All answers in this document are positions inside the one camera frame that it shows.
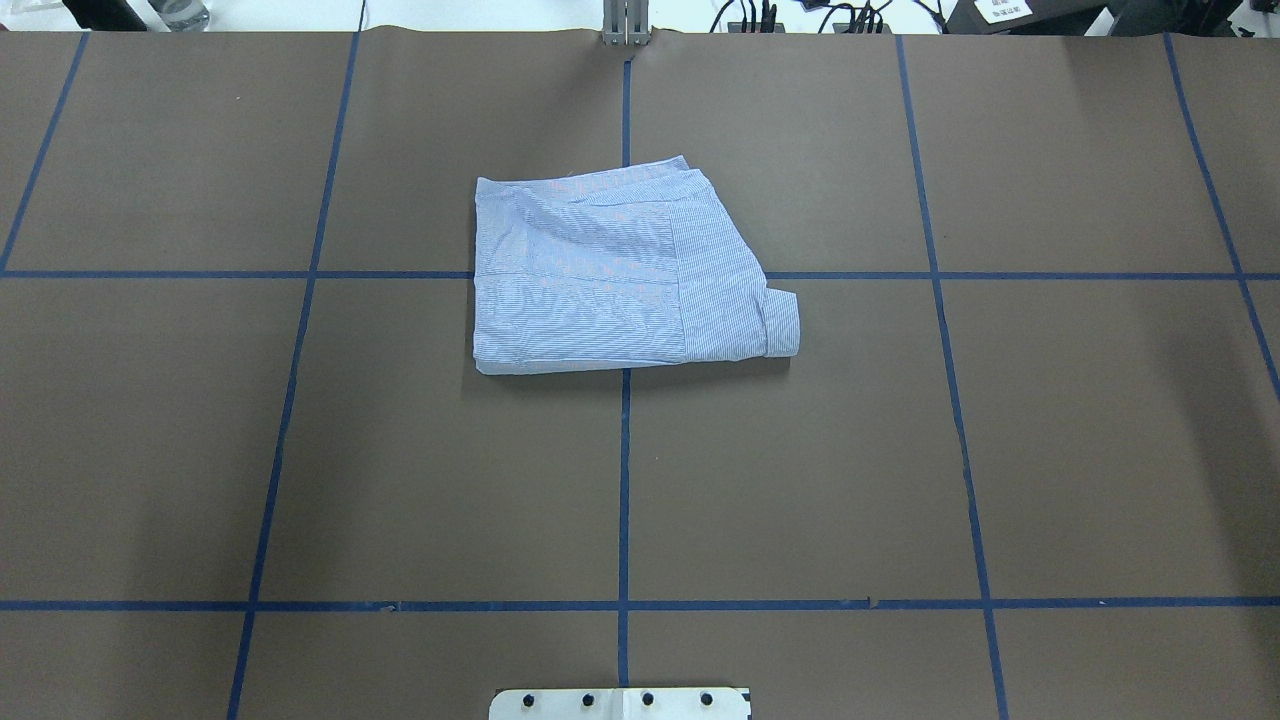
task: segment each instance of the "blue tape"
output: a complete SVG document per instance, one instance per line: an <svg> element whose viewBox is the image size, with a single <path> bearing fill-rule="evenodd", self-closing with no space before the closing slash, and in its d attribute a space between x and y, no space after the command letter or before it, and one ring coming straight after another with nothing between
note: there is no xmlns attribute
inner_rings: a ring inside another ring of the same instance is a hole
<svg viewBox="0 0 1280 720"><path fill-rule="evenodd" d="M189 600L0 600L0 612L244 612L247 602Z"/></svg>
<svg viewBox="0 0 1280 720"><path fill-rule="evenodd" d="M1169 59L1169 72L1174 78L1174 90L1178 94L1178 106L1183 111L1183 122L1187 124L1187 137L1192 141L1192 150L1196 152L1196 164L1199 165L1201 177L1204 179L1204 190L1208 191L1210 204L1213 206L1213 215L1217 218L1217 227L1222 232L1222 243L1226 245L1226 254L1231 259L1231 268L1240 286L1240 296L1249 313L1249 323L1253 325L1253 336L1258 341L1258 350L1262 352L1262 363L1267 368L1271 378L1271 389L1280 400L1280 373L1276 373L1275 359L1271 357L1271 346L1267 345L1266 333L1262 331L1262 320L1258 319L1258 309L1253 305L1253 293L1249 291L1249 281L1244 275L1244 266L1240 264L1240 255L1235 250L1235 241L1231 240L1231 228L1226 224L1226 214L1222 211L1222 202L1217 197L1217 188L1213 186L1213 176L1208 172L1208 161L1199 143L1199 133L1196 132L1196 122L1192 119L1190 106L1187 104L1187 91L1183 88L1183 74L1178 69L1178 54L1174 53L1174 38L1165 33L1165 56Z"/></svg>
<svg viewBox="0 0 1280 720"><path fill-rule="evenodd" d="M932 278L929 273L911 270L865 270L865 272L826 272L826 270L799 270L799 272L772 272L764 273L771 281L927 281Z"/></svg>
<svg viewBox="0 0 1280 720"><path fill-rule="evenodd" d="M933 304L938 315L938 332L942 338L942 360L947 370L947 388L951 392L951 415L956 434L960 438L960 459L964 473L965 492L969 496L969 533L973 539L973 559L978 569L978 589L984 603L991 600L991 584L987 580L987 553L982 543L982 524L978 520L978 493L973 486L973 469L969 462L969 439L965 434L964 410L960 405L960 387L956 382L955 357L951 352L951 331L947 327L946 306L942 297L942 278L938 272L938 254L933 242L933 220L929 214L929 199L924 186L924 165L920 160L920 141L915 128L915 110L911 104L911 82L906 69L906 47L902 36L895 36L897 45L897 70L902 82L902 106L906 111L906 131L911 141L911 164L915 168L915 191L920 204L920 220L924 227L924 246L929 256L929 273L933 279ZM984 606L983 621L987 626L987 655L991 660L991 678L996 692L996 710L1000 720L1009 720L1009 702L1005 697L1005 671L1000 661L1000 642L996 637L996 615Z"/></svg>
<svg viewBox="0 0 1280 720"><path fill-rule="evenodd" d="M1280 607L1275 596L1042 597L992 600L995 610L1105 610L1107 607Z"/></svg>
<svg viewBox="0 0 1280 720"><path fill-rule="evenodd" d="M305 279L306 270L5 270L28 279Z"/></svg>
<svg viewBox="0 0 1280 720"><path fill-rule="evenodd" d="M940 272L945 281L1235 281L1231 273L991 273Z"/></svg>
<svg viewBox="0 0 1280 720"><path fill-rule="evenodd" d="M928 270L773 270L771 281L931 281ZM1238 282L1235 273L1075 273L942 270L945 281L1192 281ZM37 279L306 279L308 270L3 270L0 278ZM317 279L471 279L472 270L317 270ZM1280 281L1280 273L1245 273L1248 281Z"/></svg>
<svg viewBox="0 0 1280 720"><path fill-rule="evenodd" d="M275 498L280 488L280 471L284 466L284 438L289 432L293 416L293 398L298 387L298 365L302 360L302 342L307 336L311 319L311 301L315 297L316 278L320 269L320 252L324 249L324 231L329 220L329 201L333 197L334 176L338 172L338 154L342 149L342 131L347 120L347 104L351 100L351 85L356 73L356 54L360 51L360 32L351 33L351 50L347 55L347 72L342 83L342 99L338 101L338 119L334 123L333 146L329 150L329 168L325 170L324 195L320 199L320 217L316 219L316 236L311 246L311 264L307 268L307 287L302 293L302 313L298 318L298 332L293 340L293 357L289 361L289 380L284 388L284 406L280 411L280 427L275 436L275 454L271 460L271 479L268 483L266 503L262 510L262 525L257 536L257 551L253 556L253 577L250 580L250 610L244 614L244 629L241 633L241 647L236 659L236 675L232 679L230 701L227 706L227 720L236 720L239 712L239 697L244 685L244 669L248 666L248 651L253 638L253 605L262 589L262 570L266 565L266 548L271 537L271 519L275 516Z"/></svg>
<svg viewBox="0 0 1280 720"><path fill-rule="evenodd" d="M84 56L84 46L88 45L88 36L90 33L82 32L79 42L76 45L76 55L72 56L72 65L67 69L67 79L63 81L63 90L58 94L58 102L54 104L54 114L49 118L45 137L40 141L40 150L36 151L36 161L31 164L31 174L27 176L27 186L22 190L18 209L14 210L13 223L9 225L9 237L5 238L4 250L0 251L0 270L4 270L9 265L13 246L18 242L18 229L22 228L22 219L27 215L27 205L31 202L31 195L36 191L36 179L40 178L40 169L45 165L45 155L49 154L49 145L54 141L54 131L58 129L58 120L61 119L63 108L67 106L67 96L70 95L72 83L76 82L76 73L79 70L81 59Z"/></svg>
<svg viewBox="0 0 1280 720"><path fill-rule="evenodd" d="M444 279L468 281L475 277L471 270L320 270L317 278L324 279Z"/></svg>
<svg viewBox="0 0 1280 720"><path fill-rule="evenodd" d="M0 600L0 612L617 612L613 600L499 601L191 601ZM858 612L938 610L1106 610L1132 607L1280 607L1280 596L1116 596L942 600L631 600L630 612Z"/></svg>
<svg viewBox="0 0 1280 720"><path fill-rule="evenodd" d="M622 63L622 167L631 167L631 60Z"/></svg>
<svg viewBox="0 0 1280 720"><path fill-rule="evenodd" d="M631 60L622 63L622 167L631 167ZM622 370L622 414L618 442L618 687L631 683L631 370Z"/></svg>

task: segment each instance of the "white label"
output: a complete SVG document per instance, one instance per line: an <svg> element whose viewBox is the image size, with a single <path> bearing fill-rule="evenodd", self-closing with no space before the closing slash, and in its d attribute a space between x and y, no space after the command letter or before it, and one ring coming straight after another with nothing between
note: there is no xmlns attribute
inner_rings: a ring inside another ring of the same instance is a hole
<svg viewBox="0 0 1280 720"><path fill-rule="evenodd" d="M1032 9L1027 6L1027 0L973 0L973 4L989 24L1025 18L1032 14Z"/></svg>

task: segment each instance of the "brown table surface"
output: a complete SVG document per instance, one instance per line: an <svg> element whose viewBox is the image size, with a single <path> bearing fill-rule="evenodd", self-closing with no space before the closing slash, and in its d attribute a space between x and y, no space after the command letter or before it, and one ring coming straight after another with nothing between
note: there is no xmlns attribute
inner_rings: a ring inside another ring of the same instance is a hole
<svg viewBox="0 0 1280 720"><path fill-rule="evenodd" d="M0 35L0 716L1280 716L1277 70ZM476 373L476 177L675 154L800 355Z"/></svg>

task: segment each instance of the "shirt cuff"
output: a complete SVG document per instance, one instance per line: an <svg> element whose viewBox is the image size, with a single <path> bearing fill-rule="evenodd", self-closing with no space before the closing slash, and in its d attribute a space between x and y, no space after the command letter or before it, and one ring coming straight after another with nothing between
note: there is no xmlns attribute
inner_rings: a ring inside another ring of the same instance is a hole
<svg viewBox="0 0 1280 720"><path fill-rule="evenodd" d="M764 288L765 357L800 352L800 306L794 292Z"/></svg>

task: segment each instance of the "folded shirt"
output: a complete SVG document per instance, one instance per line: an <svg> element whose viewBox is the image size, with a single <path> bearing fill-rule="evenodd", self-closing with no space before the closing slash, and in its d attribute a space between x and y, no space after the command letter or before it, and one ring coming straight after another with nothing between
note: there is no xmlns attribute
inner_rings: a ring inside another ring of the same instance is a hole
<svg viewBox="0 0 1280 720"><path fill-rule="evenodd" d="M685 159L476 182L476 369L532 374L785 357L796 296Z"/></svg>

